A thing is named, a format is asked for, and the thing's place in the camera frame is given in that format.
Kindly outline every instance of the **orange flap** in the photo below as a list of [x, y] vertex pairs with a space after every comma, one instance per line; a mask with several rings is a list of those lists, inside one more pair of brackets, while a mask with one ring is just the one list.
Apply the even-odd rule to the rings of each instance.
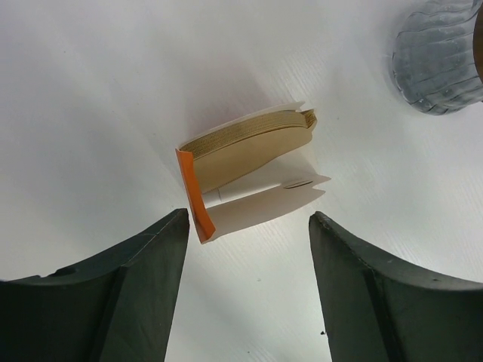
[[191, 207], [193, 219], [195, 220], [196, 232], [198, 232], [199, 240], [203, 244], [210, 240], [216, 228], [203, 202], [202, 191], [195, 174], [193, 154], [177, 149], [176, 156], [180, 164], [181, 176], [183, 177], [184, 187], [188, 195], [189, 206]]

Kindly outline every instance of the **white table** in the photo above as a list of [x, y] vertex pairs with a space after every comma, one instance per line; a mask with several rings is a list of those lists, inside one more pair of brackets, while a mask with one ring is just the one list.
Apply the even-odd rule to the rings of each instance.
[[0, 4], [0, 278], [47, 275], [187, 207], [174, 147], [292, 100], [318, 110], [316, 203], [189, 242], [168, 361], [330, 360], [307, 224], [321, 210], [483, 281], [483, 105], [435, 118], [389, 82], [413, 1]]

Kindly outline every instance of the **brown rim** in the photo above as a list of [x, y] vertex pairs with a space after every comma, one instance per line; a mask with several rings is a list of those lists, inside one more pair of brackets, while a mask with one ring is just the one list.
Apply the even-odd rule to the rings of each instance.
[[476, 17], [475, 33], [473, 35], [473, 56], [475, 58], [476, 71], [483, 81], [483, 6], [478, 10]]

